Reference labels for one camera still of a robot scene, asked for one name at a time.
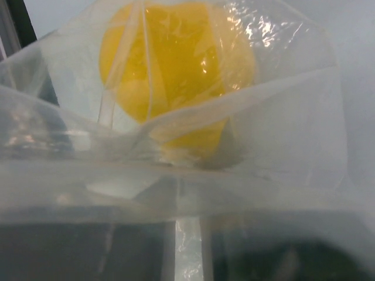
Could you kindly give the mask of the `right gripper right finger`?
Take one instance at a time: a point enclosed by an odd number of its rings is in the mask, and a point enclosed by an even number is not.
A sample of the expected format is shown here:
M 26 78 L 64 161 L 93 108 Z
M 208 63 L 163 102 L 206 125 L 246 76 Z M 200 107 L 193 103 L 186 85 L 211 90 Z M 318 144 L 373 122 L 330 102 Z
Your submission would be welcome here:
M 215 280 L 373 280 L 374 232 L 352 213 L 209 220 Z

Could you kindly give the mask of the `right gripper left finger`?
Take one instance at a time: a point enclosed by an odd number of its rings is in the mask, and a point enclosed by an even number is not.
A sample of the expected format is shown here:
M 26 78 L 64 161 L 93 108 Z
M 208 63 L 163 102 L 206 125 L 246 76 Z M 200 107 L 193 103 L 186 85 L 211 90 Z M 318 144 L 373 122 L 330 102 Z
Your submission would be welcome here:
M 1 212 L 2 280 L 173 280 L 171 222 L 122 222 L 109 207 Z

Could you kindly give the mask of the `clear zip top bag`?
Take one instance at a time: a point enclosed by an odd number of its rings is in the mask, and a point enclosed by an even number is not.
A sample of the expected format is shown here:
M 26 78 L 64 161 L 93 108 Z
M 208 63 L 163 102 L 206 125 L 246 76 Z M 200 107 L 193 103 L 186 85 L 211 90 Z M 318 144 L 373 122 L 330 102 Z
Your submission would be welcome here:
M 255 80 L 139 123 L 118 104 L 127 54 L 106 83 L 115 13 L 207 2 L 240 18 Z M 209 220 L 243 213 L 352 213 L 374 232 L 374 144 L 349 157 L 339 66 L 317 23 L 283 1 L 95 1 L 1 62 L 1 212 L 109 207 L 171 222 L 175 278 L 215 280 Z

